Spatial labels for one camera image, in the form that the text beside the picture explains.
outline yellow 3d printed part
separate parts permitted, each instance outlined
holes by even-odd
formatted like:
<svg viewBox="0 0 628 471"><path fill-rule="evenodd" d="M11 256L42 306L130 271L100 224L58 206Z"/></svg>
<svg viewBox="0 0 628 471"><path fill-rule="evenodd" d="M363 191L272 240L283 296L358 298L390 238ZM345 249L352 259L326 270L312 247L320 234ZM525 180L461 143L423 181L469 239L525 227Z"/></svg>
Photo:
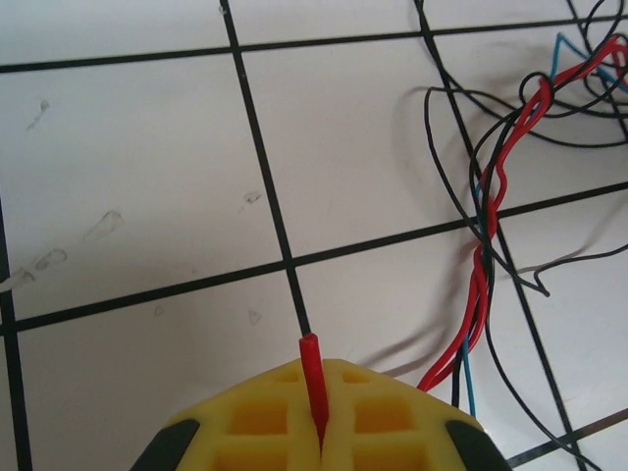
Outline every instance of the yellow 3d printed part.
<svg viewBox="0 0 628 471"><path fill-rule="evenodd" d="M323 365L330 405L322 451L296 360L174 417L131 471L510 469L460 410L346 361Z"/></svg>

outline blue wire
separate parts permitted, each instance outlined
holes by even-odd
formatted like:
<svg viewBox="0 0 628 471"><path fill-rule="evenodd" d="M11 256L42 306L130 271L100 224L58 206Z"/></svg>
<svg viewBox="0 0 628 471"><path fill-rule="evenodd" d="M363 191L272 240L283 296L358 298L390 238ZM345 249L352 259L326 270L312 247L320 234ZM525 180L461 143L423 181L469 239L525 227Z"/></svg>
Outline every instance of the blue wire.
<svg viewBox="0 0 628 471"><path fill-rule="evenodd" d="M471 365L469 364L469 336L464 338L462 344L462 362L464 363L464 379L467 383L467 396L469 398L469 413L475 417L475 395L473 394L473 381L471 380Z"/></svg>
<svg viewBox="0 0 628 471"><path fill-rule="evenodd" d="M556 43L553 46L553 55L551 58L551 72L549 73L549 79L552 82L556 78L556 73L558 71L558 62L560 58L560 45L561 44L564 44L565 46L567 46L574 54L576 54L581 59L584 59L584 60L589 59L589 56L587 54L585 54L580 49L578 49L567 38L567 36L565 36L562 32L560 32L559 34L556 35ZM603 66L598 66L597 71L598 71L598 74L600 74L600 77L606 81L613 83L617 80L617 78L609 74ZM620 83L618 88L624 93L628 93L628 87L624 85L623 83Z"/></svg>

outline smudge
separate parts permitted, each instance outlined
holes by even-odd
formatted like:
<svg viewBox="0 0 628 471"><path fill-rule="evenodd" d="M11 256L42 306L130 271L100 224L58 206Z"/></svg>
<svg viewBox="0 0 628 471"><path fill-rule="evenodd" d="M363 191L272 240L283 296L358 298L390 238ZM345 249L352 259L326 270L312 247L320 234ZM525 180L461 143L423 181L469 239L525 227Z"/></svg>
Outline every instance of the smudge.
<svg viewBox="0 0 628 471"><path fill-rule="evenodd" d="M35 116L35 119L32 120L32 123L30 123L26 127L26 132L34 130L35 126L37 126L37 124L41 121L41 117L48 108L50 108L50 103L48 103L46 100L41 100L41 103L39 103L39 114Z"/></svg>
<svg viewBox="0 0 628 471"><path fill-rule="evenodd" d="M63 263L66 260L68 260L68 254L66 251L60 248L55 248L39 259L39 261L35 264L35 270L42 271L48 267L57 265L58 263Z"/></svg>
<svg viewBox="0 0 628 471"><path fill-rule="evenodd" d="M9 291L11 289L19 288L26 283L34 282L35 277L26 268L21 268L16 273L7 278L4 282L0 283L0 292Z"/></svg>
<svg viewBox="0 0 628 471"><path fill-rule="evenodd" d="M257 311L248 311L248 322L251 323L251 326L257 325L257 323L262 318L262 315Z"/></svg>
<svg viewBox="0 0 628 471"><path fill-rule="evenodd" d="M259 191L251 191L244 196L244 201L246 201L248 204L253 204L261 197L262 193L260 193Z"/></svg>
<svg viewBox="0 0 628 471"><path fill-rule="evenodd" d="M98 221L98 224L87 231L82 239L85 241L99 240L104 236L108 236L124 223L125 220L122 218L122 214L118 211L111 210Z"/></svg>

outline black grid line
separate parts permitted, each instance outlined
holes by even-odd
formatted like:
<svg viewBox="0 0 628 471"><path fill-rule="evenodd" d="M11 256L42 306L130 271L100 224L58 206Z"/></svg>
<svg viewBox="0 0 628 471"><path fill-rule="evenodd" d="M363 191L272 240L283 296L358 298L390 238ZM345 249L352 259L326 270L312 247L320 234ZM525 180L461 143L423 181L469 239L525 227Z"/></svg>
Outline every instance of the black grid line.
<svg viewBox="0 0 628 471"><path fill-rule="evenodd" d="M269 206L271 208L271 213L273 216L273 221L276 229L276 233L278 236L280 249L282 252L282 261L273 262L261 266L256 266L244 270L239 270L235 272L230 272L227 274L218 275L215 277L209 277L198 281L187 282L184 284L179 284L171 287L165 288L157 288L151 291L145 291L137 294L132 294L129 296L123 296L115 299L110 299L107 301L102 301L99 303L90 304L87 306L80 306L78 308L62 310L50 314L44 314L41 316L16 320L15 317L15 308L13 305L13 296L11 296L11 292L7 291L0 294L0 309L2 310L2 325L0 326L0 336L4 338L5 343L5 355L7 360L7 369L9 376L9 388L10 388L10 396L11 396L11 404L13 409L13 421L14 421L14 433L16 440L16 449L18 456L18 466L20 471L30 471L32 470L32 462L30 455L30 444L28 439L28 429L27 429L27 419L26 419L26 400L24 394L24 382L22 378L22 367L20 361L20 350L19 350L19 342L18 342L18 332L22 332L29 329L34 329L37 327L43 327L47 325L56 324L59 322L64 322L71 319L76 319L79 317L84 317L87 315L102 313L112 309L118 309L121 307L127 307L134 304L147 302L154 299L160 299L163 297L169 297L177 294L182 294L186 292L192 292L199 289L210 288L226 283L232 283L239 280L245 280L249 278L258 277L265 274L276 273L279 271L286 270L288 276L288 282L290 286L290 291L292 293L292 298L294 300L295 309L297 315L303 317L305 315L305 305L303 302L303 298L300 292L300 287L298 284L298 278L296 274L296 268L298 266L308 265L312 263L317 263L324 260L329 260L345 255L349 255L352 253L358 253L366 250L372 250L375 248L380 248L388 245L392 245L395 243L400 243L404 241L409 241L413 239L418 239L424 236L432 236L435 234L442 234L449 231L454 231L457 229L461 229L465 227L463 221L454 221L449 223L443 223L441 225L436 225L430 228L424 228L416 231L411 231L408 233L398 234L398 235L390 235L386 237L381 237L379 239L358 242L356 244L347 245L344 247L334 248L330 250L325 250L321 252L317 252L314 254L308 254L300 257L292 257L289 243L288 243L288 235L286 232L286 228L284 225L283 217L281 214L281 208L279 204L279 199L275 190L275 186L273 183L272 173L270 169L270 165L268 162L268 158L266 155L266 151L264 148L264 143L262 140L262 134L259 126L259 122L257 120L257 116L255 113L255 108L253 105L252 94L250 90L250 86L248 84L248 80L246 78L246 72L242 60L243 52L254 52L254 51L264 51L264 50L273 50L273 49L287 49L287 48L297 48L297 47L310 47L310 46L318 46L318 45L332 45L332 44L345 44L345 43L354 43L354 42L366 42L366 41L380 41L380 40L391 40L391 39L401 39L401 38L416 38L422 37L423 33L421 31L410 31L410 32L397 32L397 33L386 33L386 34L370 34L370 35L360 35L360 36L346 36L346 37L333 37L333 38L322 38L322 39L308 39L308 40L299 40L299 41L286 41L286 42L276 42L276 43L264 43L264 44L250 44L250 45L239 45L237 42L236 36L236 28L234 25L233 18L231 16L231 11L229 8L228 0L222 0L221 5L224 10L224 19L225 25L228 31L228 37L230 40L230 45L225 47L215 47L215 48L204 48L204 49L194 49L194 50L185 50L185 51L170 51L170 52L159 52L159 53L147 53L147 54L136 54L136 55L126 55L126 56L115 56L115 57L102 57L102 58L90 58L90 59L76 59L76 60L66 60L66 61L52 61L52 62L43 62L43 63L30 63L30 64L15 64L15 65L4 65L0 66L0 74L9 74L9 73L19 73L19 72L34 72L34 71L45 71L45 70L58 70L58 69L67 69L67 68L78 68L78 67L95 67L95 66L104 66L104 65L114 65L114 64L128 64L128 63L136 63L136 62L147 62L147 61L160 61L160 60L171 60L171 59L179 59L179 58L191 58L191 57L203 57L203 56L211 56L218 54L233 54L235 61L235 68L237 72L237 77L240 84L240 90L242 93L242 98L244 100L244 105L247 113L247 117L249 120L249 125L251 127L251 133L255 144L255 149L257 152L257 157L260 165L260 170L262 173L262 178L266 187L266 193L269 198ZM628 19L628 15L624 15L621 17L622 19ZM613 20L614 17L598 17L594 19L594 22L607 22ZM460 27L460 28L444 28L438 29L434 31L434 35L448 35L448 34L463 34L463 33L473 33L473 32L487 32L487 31L499 31L499 30L512 30L512 29L521 29L521 28L534 28L534 27L544 27L544 26L568 26L568 25L578 25L584 23L584 19L578 19L574 12L574 19L571 20L557 20L557 21L548 21L548 22L531 22L531 23L520 23L520 24L510 24L510 25L498 25L498 26L471 26L471 27ZM456 114L457 104L455 103L455 99L452 97L450 100L450 104L453 108L454 115ZM458 121L458 126L460 127L460 131L463 134L463 139L468 139L468 134L466 133L466 128L464 127L464 123ZM566 204L572 201L578 201L582 199L588 199L591 197L596 197L602 194L609 194L616 191L621 191L628 189L628 183L618 183L615 185L604 186L601 188L595 188L592 190L581 191L578 193L573 193L571 195L560 196L558 198L552 198L545 201L540 201L536 203L530 203L527 205L518 206L515 208L505 209L499 212L499 216L503 217L511 217L519 214L524 214L532 211L537 211L540 209L544 209L551 206L557 206L561 204ZM506 260L509 259L510 253L507 249L507 245L505 243L505 239L503 238L503 234L499 233L499 241L504 250L504 256ZM3 279L8 278L10 274L9 271L9 262L8 262L8 253L7 253L7 244L6 244L6 236L4 231L4 222L2 215L2 208L0 202L0 276ZM520 296L520 300L522 302L522 307L524 308L524 312L526 311L527 301L525 301L525 295L522 293ZM559 397L559 393L557 395L558 399L554 397L556 400L556 405L560 410L560 404L562 404L562 400ZM597 421L589 426L583 427L576 431L571 431L568 418L566 417L565 410L565 419L567 425L565 425L565 430L567 433L565 436L561 437L566 443L573 443L577 446L577 441L588 437L599 430L604 430L611 425L621 422L623 420L628 420L628 413L626 410L617 412L613 414L609 418L602 419L602 421ZM554 444L543 444L536 448L532 448L525 453L529 453L528 458L525 461L522 461L518 464L523 464L524 462L528 462L532 459L535 459L539 456L547 454L555 449ZM524 459L521 456L524 456L525 453L521 453L513 458L514 459Z"/></svg>
<svg viewBox="0 0 628 471"><path fill-rule="evenodd" d="M422 0L414 0L416 9L417 9L417 14L420 17L420 22L422 23L422 25L428 26L428 21L427 19L421 14L421 8L420 8L420 4L419 2ZM447 89L447 99L449 101L449 104L451 105L451 110L453 112L453 116L456 120L456 123L458 125L458 130L460 131L460 133L462 134L462 140L464 141L464 145L466 147L467 153L469 154L469 157L471 157L473 155L473 144L471 143L471 138L469 136L469 133L467 131L467 128L464 124L464 120L462 119L462 115L460 113L460 110L458 108L454 93L451 91L452 87L451 87L451 83L449 82L448 76L445 72L446 68L443 64L443 60L441 59L441 56L439 54L439 50L438 50L438 46L436 44L436 42L433 42L432 44L432 49L433 49L433 56L434 56L434 62L436 63L436 66L439 70L439 75L441 76L441 80L443 82L444 87ZM506 260L506 262L514 267L514 262L512 260L512 257L510 255L510 251L508 250L508 246L506 244L506 240L505 237L503 235L503 231L501 229L501 224L497 223L497 238L499 240L499 245L501 246L501 250L503 251L503 255L504 258ZM523 292L523 287L521 287L520 284L516 283L514 280L514 285L517 291L517 295L519 297L519 301L521 303L521 307L523 309L527 324L528 324L528 328L530 330L530 334L532 335L532 339L535 345L535 348L537 350L537 353L539 354L539 358L541 359L541 363L546 375L546 378L549 382L549 387L551 389L551 395L552 398L554 400L554 403L556 405L556 408L558 409L558 414L560 416L560 420L563 424L563 427L565 428L565 431L569 434L572 432L572 428L571 428L571 423L569 421L569 417L567 415L567 411L564 405L564 402L562 400L562 397L560 395L560 392L558 390L558 384L556 383L555 377L553 375L553 372L550 368L550 361L548 360L548 357L546 355L545 349L543 347L543 344L541 342L541 337L539 336L536 324L534 322L534 318L532 317L532 312L530 310L530 306L528 304L528 301L525 297L525 293ZM579 452L579 447L578 447L578 443L577 442L572 442L572 446L573 448ZM586 471L586 469L584 468L584 465L580 462L578 462L578 466L581 468L581 471Z"/></svg>
<svg viewBox="0 0 628 471"><path fill-rule="evenodd" d="M603 23L613 20L612 16L600 16L593 18L593 23ZM628 19L628 15L622 15L622 20ZM509 31L515 29L530 29L537 27L549 27L549 26L571 26L582 25L585 19L566 19L566 20L550 20L545 22L528 22L528 23L514 23L505 25L488 25L488 26L464 26L464 27L451 27L435 29L433 31L436 36L455 35L455 34L468 34L476 32L491 32L491 31ZM269 51L275 49L292 49L299 47L313 47L313 46L329 46L334 44L348 44L355 42L372 42L372 41L386 41L392 39L406 39L422 37L421 31L401 31L401 32L387 32L379 34L362 34L353 36L336 36L336 37L324 37L317 39L301 39L294 41L278 41L278 42L266 42L258 44L242 44L238 46L239 52L254 52L254 51ZM219 46L200 49L185 49L175 51L164 52L148 52L141 54L129 54L122 56L105 56L105 57L93 57L93 58L79 58L79 59L64 59L58 61L44 61L44 62L29 62L20 64L3 64L0 65L1 74L16 74L24 72L42 72L42 71L55 71L62 69L74 69L82 67L99 67L99 66L111 66L116 64L132 64L141 62L152 61L164 61L172 59L186 59L192 57L204 57L214 56L219 54L231 54L233 49L231 46Z"/></svg>
<svg viewBox="0 0 628 471"><path fill-rule="evenodd" d="M9 266L9 250L4 228L2 199L0 198L0 277L5 280L11 276ZM26 397L20 360L20 343L16 328L16 312L13 305L12 292L0 293L0 311L4 330L4 354L7 362L7 379L9 382L9 399L13 419L16 457L19 471L32 471L30 439L28 437L28 421L26 418Z"/></svg>
<svg viewBox="0 0 628 471"><path fill-rule="evenodd" d="M619 412L615 412L614 414L610 414L603 419L596 420L589 425L585 425L584 427L580 427L579 429L574 430L571 434L565 434L558 439L567 444L571 441L579 441L590 437L597 432L601 432L602 430L606 430L613 425L620 424L628 420L628 408L620 410ZM545 456L546 454L551 453L552 451L558 450L558 445L554 442L545 442L542 445L535 446L534 448L530 448L527 451L519 453L508 459L508 464L512 468L516 468L517 466L521 466L523 464L529 463L530 461Z"/></svg>
<svg viewBox="0 0 628 471"><path fill-rule="evenodd" d="M543 209L548 209L555 206L561 206L577 201L583 201L586 199L603 196L606 194L612 194L618 191L624 191L628 189L628 182L616 183L608 186L602 186L599 188L589 189L586 191L579 191L577 193L571 193L556 198L546 199L534 203L524 204L521 206L515 206L512 208L502 209L498 212L499 218L511 218L522 214L532 213ZM331 248L322 250L319 252L310 253L307 255L299 255L292 259L292 263L295 268L305 265L311 265L313 263L323 262L326 260L333 260L344 256L353 255L360 252L369 250L375 250L377 248L383 248L398 243L409 242L412 240L418 240L423 237L436 236L438 234L444 234L450 231L460 230L466 227L463 220L451 221L448 223L442 223L435 226L429 226L427 228L416 229L405 233L386 235L383 237L365 240L342 247ZM98 301L91 304L85 304L82 306L72 307L69 309L62 309L47 314L41 314L25 319L20 319L16 322L16 329L18 332L29 331L45 326L59 324L61 322L72 321L80 319L82 317L93 316L101 314L107 311L115 309L122 309L125 307L142 304L144 302L156 301L167 297L177 296L180 294L186 294L189 292L198 291L201 289L213 288L228 283L234 283L242 280L248 280L271 273L281 272L286 268L284 261L272 262L264 265L258 265L243 270L237 270L234 272L228 272L225 274L215 275L212 277L203 278L200 280L194 280L191 282L184 282L176 285L170 285L168 287L151 289L148 291L142 291L125 296L115 297L107 299L105 301Z"/></svg>

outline grid pattern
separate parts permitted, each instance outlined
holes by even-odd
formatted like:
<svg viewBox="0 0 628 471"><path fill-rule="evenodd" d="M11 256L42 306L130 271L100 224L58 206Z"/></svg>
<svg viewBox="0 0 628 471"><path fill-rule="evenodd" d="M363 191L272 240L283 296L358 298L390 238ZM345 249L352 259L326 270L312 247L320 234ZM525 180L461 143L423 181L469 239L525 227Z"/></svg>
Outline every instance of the grid pattern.
<svg viewBox="0 0 628 471"><path fill-rule="evenodd" d="M490 26L439 28L436 30L436 36L442 37L443 41L447 41L454 39L457 36L462 37L465 34L472 35L516 30L530 31L532 29L541 31L552 26L580 27L583 22L581 19L582 14L586 12L586 10L578 12L571 0L566 1L565 7L568 8L565 10L566 12L571 12L571 18L565 17L556 20L532 21L517 24L507 23L503 25ZM224 19L225 24L226 38L228 41L225 45L203 49L186 49L170 52L147 52L111 57L67 59L61 61L30 62L0 66L0 74L4 75L25 72L61 71L65 69L89 68L94 66L114 66L140 62L159 63L161 61L172 59L191 61L191 58L205 56L219 56L222 59L227 60L231 56L230 60L233 60L237 76L237 92L241 94L241 100L243 101L245 117L249 126L248 131L252 135L254 151L257 157L259 170L261 171L264 194L268 201L268 211L270 212L274 235L276 236L279 247L278 253L274 252L273 248L268 249L270 258L273 259L275 255L278 254L279 261L257 263L253 266L245 268L234 269L233 267L228 267L227 269L222 270L222 273L202 278L195 278L182 283L167 284L166 286L147 289L142 292L132 292L112 296L106 298L105 300L95 300L70 307L65 306L52 312L41 312L40 310L38 311L37 309L33 309L32 312L34 314L29 316L19 316L16 314L17 309L14 304L14 295L11 291L7 290L0 293L0 310L2 312L0 335L2 336L6 353L8 389L13 411L13 431L15 434L16 456L18 469L20 471L33 469L33 460L31 458L32 437L29 435L29 426L27 421L29 409L26 404L26 381L24 377L25 372L23 369L23 361L21 360L21 346L23 342L22 336L26 332L34 330L39 332L40 328L52 328L54 325L68 321L75 321L79 318L87 318L106 313L108 311L130 308L139 304L158 301L181 294L192 293L206 288L232 285L236 282L258 279L260 277L273 274L276 276L282 276L285 274L287 277L289 293L293 303L293 310L296 313L300 327L307 330L309 327L306 325L307 316L305 313L306 310L311 313L310 304L314 303L308 300L307 293L304 294L301 288L304 283L303 280L311 277L310 273L305 270L306 268L316 270L318 267L324 266L323 262L333 263L334 261L344 257L366 255L376 249L394 248L403 243L414 242L419 239L427 240L430 236L456 234L457 230L464 228L464 223L462 221L450 219L436 222L435 224L424 224L420 229L399 231L398 233L392 235L378 235L367 240L360 240L353 243L334 244L330 242L328 244L323 244L322 246L317 246L315 250L308 250L308 243L302 242L302 237L300 235L293 237L292 234L294 231L290 231L288 218L286 217L286 213L289 213L290 209L287 209L287 204L283 198L282 204L280 204L280 197L278 196L278 193L281 193L281 191L278 190L279 177L276 172L273 172L275 165L271 165L269 162L270 153L267 151L267 144L269 142L268 134L271 135L270 138L272 139L273 131L263 130L263 126L260 125L260 116L267 113L267 111L262 110L262 107L256 106L260 102L264 102L265 91L262 89L262 85L265 81L256 79L256 75L254 72L251 72L251 69L255 69L256 60L261 56L256 56L252 53L271 54L271 51L291 51L294 54L294 57L296 57L301 54L310 53L310 51L323 50L323 48L318 49L318 46L349 46L353 44L353 46L349 47L355 47L358 44L390 44L394 46L399 45L400 47L400 44L403 41L410 44L411 48L416 48L416 44L410 41L420 38L422 33L418 30L409 30L402 32L377 32L351 36L337 35L334 37L320 37L314 39L253 42L242 44L238 40L239 31L236 28L237 16L234 14L235 19L234 16L232 16L230 3L227 0L221 1L221 9L222 18ZM607 22L609 19L610 17L599 17L596 19L596 23L604 24L604 22ZM263 60L273 60L273 58L268 59L265 56ZM444 85L448 85L446 78L441 77L441 80ZM453 114L453 120L450 122L454 126L457 126L463 146L468 151L472 146L471 142L473 140L473 136L470 135L472 134L472 131L465 127L465 122L468 121L466 120L466 110L462 105L456 103L453 98L449 101L448 105L450 106L450 110ZM619 122L618 124L621 127L621 132L628 134L623 122ZM518 217L524 217L526 215L532 217L532 213L537 213L541 210L550 210L550 208L558 208L562 205L575 204L576 202L586 203L594 198L600 199L602 197L611 197L614 193L618 193L626 189L628 189L628 182L622 180L612 182L610 184L596 185L595 187L570 191L566 194L553 195L552 197L546 197L541 200L514 204L502 210L500 212L500 216L502 220L505 221L505 224L508 225L511 219L512 221L515 221ZM1 212L0 225L0 236L2 237L0 245L2 248L2 250L0 250L0 270L2 272L0 275L2 275L2 279L8 279L12 272L9 268L10 254L8 249L7 232L5 231L5 219ZM499 230L498 240L504 257L506 260L512 261L513 255L510 253L509 244L506 243L504 231ZM521 303L525 325L531 334L534 347L536 348L541 360L541 365L545 373L544 381L547 382L549 386L549 396L552 398L553 406L557 411L559 424L564 429L564 434L561 439L573 444L574 446L578 446L579 441L626 420L628 418L628 409L618 411L612 410L609 411L609 413L603 418L597 418L596 420L582 424L575 428L572 426L570 414L568 414L568 407L565 405L566 399L560 392L559 379L556 377L551 367L551 355L548 352L548 346L544 345L542 342L542 333L540 332L541 329L538 327L537 322L535 321L535 316L533 316L532 313L533 305L531 305L531 302L528 301L526 294L520 288L517 289L516 297ZM316 322L315 317L310 315L310 318L313 322ZM254 322L257 321L255 321L255 317L253 316L251 318L251 323ZM313 327L314 330L318 331L316 325ZM511 457L510 462L513 466L523 466L537 460L537 458L541 458L551 453L555 449L556 446L552 443L541 443L531 449L521 451L514 455ZM570 462L570 466L575 467L577 464L572 460Z"/></svg>

